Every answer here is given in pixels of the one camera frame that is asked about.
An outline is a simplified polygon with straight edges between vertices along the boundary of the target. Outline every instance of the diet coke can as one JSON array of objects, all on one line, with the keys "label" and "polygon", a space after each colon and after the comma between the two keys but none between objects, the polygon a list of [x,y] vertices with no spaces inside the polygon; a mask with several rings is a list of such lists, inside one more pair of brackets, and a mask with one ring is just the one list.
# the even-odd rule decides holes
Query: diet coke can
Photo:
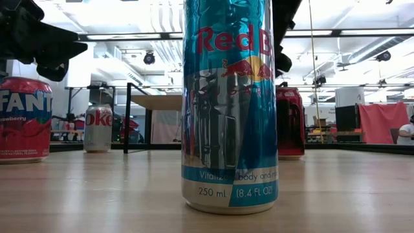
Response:
[{"label": "diet coke can", "polygon": [[112,110],[106,105],[92,105],[86,110],[85,139],[86,152],[106,152],[111,149]]}]

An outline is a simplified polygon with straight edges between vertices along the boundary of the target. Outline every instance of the ceiling duct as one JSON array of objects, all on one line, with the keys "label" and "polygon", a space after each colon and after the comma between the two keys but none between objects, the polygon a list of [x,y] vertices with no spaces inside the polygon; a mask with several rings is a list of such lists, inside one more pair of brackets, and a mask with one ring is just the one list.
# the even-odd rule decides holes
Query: ceiling duct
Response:
[{"label": "ceiling duct", "polygon": [[[401,25],[402,28],[413,28],[414,27],[414,18],[410,19],[407,23]],[[365,61],[369,58],[372,58],[380,53],[385,52],[386,50],[398,45],[411,36],[395,36],[391,38],[379,38],[376,41],[370,43],[368,46],[360,49],[349,57],[349,63],[355,64]]]}]

